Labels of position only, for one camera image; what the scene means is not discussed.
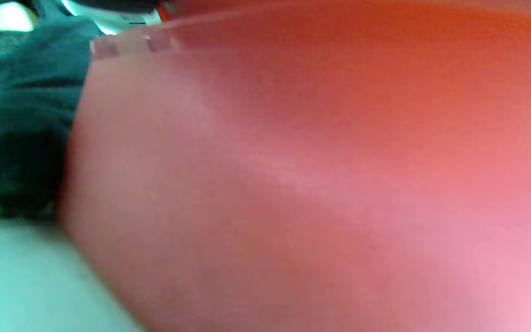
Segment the person's right hand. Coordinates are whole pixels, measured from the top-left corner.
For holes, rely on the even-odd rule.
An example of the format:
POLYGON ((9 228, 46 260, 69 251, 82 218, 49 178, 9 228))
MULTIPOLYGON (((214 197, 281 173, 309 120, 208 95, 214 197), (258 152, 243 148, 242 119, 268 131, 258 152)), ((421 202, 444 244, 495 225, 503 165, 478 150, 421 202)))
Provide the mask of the person's right hand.
POLYGON ((38 217, 55 200, 101 34, 83 17, 45 21, 0 55, 0 220, 38 217))

